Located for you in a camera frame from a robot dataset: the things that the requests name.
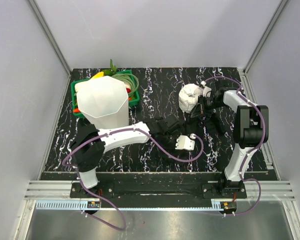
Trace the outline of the white translucent trash bin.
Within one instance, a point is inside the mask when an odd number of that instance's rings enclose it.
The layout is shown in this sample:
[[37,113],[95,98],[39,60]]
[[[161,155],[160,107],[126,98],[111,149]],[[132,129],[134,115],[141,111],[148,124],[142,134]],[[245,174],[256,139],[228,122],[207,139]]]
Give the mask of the white translucent trash bin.
[[129,125],[129,96],[124,82],[110,76],[90,79],[76,98],[80,112],[97,129]]

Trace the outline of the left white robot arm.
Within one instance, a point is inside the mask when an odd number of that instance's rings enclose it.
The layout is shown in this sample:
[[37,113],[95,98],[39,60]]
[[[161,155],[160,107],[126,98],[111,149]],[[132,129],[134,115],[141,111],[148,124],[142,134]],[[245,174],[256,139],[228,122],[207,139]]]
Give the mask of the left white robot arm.
[[133,125],[113,129],[85,126],[71,145],[71,150],[76,150],[71,162],[77,167],[79,178],[83,183],[81,192],[88,198],[97,195],[99,186],[96,167],[104,153],[126,145],[144,144],[150,138],[169,152],[183,150],[187,137],[184,135],[183,123],[174,115],[167,118],[149,118]]

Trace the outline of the black trash bag roll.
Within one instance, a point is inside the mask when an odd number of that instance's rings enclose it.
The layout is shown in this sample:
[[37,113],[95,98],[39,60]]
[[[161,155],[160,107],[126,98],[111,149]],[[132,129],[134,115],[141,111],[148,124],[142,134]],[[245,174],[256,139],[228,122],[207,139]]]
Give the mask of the black trash bag roll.
[[212,113],[204,120],[204,125],[208,133],[224,135],[226,130],[221,119],[216,115],[216,113]]

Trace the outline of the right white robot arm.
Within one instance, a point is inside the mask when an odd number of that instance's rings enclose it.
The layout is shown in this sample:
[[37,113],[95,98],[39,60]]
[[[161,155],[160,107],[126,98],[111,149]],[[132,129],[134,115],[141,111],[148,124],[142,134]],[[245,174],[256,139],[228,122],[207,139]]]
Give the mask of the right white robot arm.
[[269,138],[269,108],[247,99],[240,90],[221,88],[216,93],[202,93],[205,110],[229,107],[235,112],[233,139],[235,147],[230,162],[224,169],[227,180],[217,186],[218,194],[229,198],[236,191],[232,182],[244,179],[249,162]]

